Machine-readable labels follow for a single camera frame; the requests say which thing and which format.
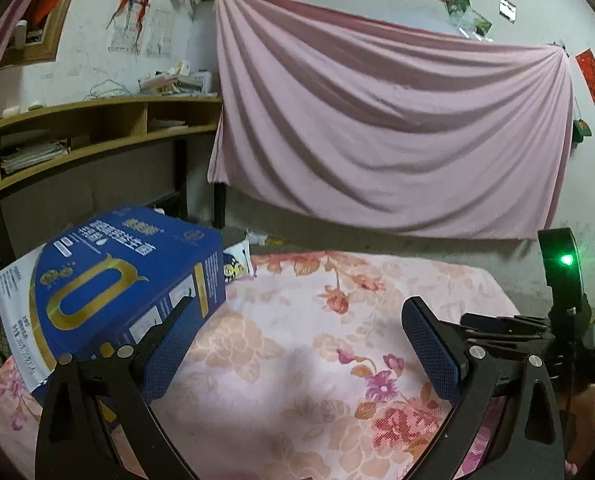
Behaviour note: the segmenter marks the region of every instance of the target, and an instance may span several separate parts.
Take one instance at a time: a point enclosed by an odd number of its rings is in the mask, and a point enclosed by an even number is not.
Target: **blue mesh finger pad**
[[[462,396],[459,369],[413,301],[402,307],[402,327],[435,392],[455,406]]]

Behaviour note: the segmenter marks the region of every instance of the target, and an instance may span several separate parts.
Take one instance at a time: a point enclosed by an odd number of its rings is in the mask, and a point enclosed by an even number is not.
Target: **blue box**
[[[226,299],[222,234],[142,207],[95,218],[0,271],[2,323],[40,402],[57,357],[105,358],[135,345],[184,296],[194,299],[175,330],[190,344]],[[147,402],[164,394],[186,349],[150,362],[146,383],[158,387]]]

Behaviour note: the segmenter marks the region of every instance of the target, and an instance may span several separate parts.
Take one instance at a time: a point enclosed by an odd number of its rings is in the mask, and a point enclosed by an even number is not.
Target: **white box label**
[[[149,328],[161,323],[162,318],[160,317],[158,308],[156,306],[152,306],[144,316],[131,325],[129,332],[133,336],[135,342],[139,343]]]
[[[169,300],[171,300],[171,307],[175,308],[183,297],[188,296],[195,298],[195,285],[193,283],[193,274],[189,274],[178,285],[172,288],[169,292]]]

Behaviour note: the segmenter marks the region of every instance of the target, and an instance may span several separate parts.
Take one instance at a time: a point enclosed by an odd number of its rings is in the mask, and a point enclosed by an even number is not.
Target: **paper stack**
[[[51,160],[58,156],[68,155],[69,149],[66,142],[60,140],[48,140],[40,144],[18,148],[12,155],[0,158],[0,167],[6,174],[15,173],[40,162]]]

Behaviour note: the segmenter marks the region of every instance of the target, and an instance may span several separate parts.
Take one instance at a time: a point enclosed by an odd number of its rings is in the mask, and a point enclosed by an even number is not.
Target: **floral bedsheet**
[[[471,267],[337,251],[254,264],[151,405],[204,480],[401,479],[450,411],[402,331],[404,300],[421,296],[452,322],[517,314],[493,277]],[[10,358],[0,444],[29,479],[41,412]],[[484,424],[457,476],[476,468],[488,433]],[[140,473],[121,428],[113,436]]]

